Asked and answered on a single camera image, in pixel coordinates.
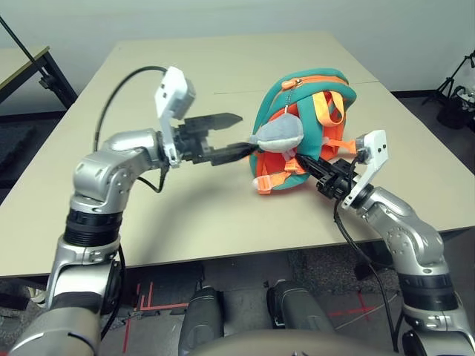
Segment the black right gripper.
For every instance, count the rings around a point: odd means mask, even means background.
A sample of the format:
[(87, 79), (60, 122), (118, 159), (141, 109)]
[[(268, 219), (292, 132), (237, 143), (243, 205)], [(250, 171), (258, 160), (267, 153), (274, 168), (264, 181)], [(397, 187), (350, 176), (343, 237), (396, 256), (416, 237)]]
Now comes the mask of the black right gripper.
[(329, 199), (345, 198), (355, 185), (353, 182), (357, 175), (355, 162), (349, 163), (344, 159), (339, 159), (330, 163), (321, 158), (314, 159), (303, 154), (297, 154), (295, 158), (310, 176), (318, 179), (316, 183), (318, 192)]

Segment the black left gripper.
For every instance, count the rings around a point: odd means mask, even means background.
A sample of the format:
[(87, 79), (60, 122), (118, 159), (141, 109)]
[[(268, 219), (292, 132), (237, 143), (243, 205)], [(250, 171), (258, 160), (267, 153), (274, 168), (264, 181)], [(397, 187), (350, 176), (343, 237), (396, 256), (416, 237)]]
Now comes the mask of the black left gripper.
[(234, 113), (216, 113), (207, 118), (188, 118), (174, 129), (174, 144), (181, 160), (198, 164), (208, 162), (212, 166), (236, 162), (256, 151), (256, 144), (239, 142), (212, 151), (207, 142), (209, 130), (223, 130), (242, 122)]

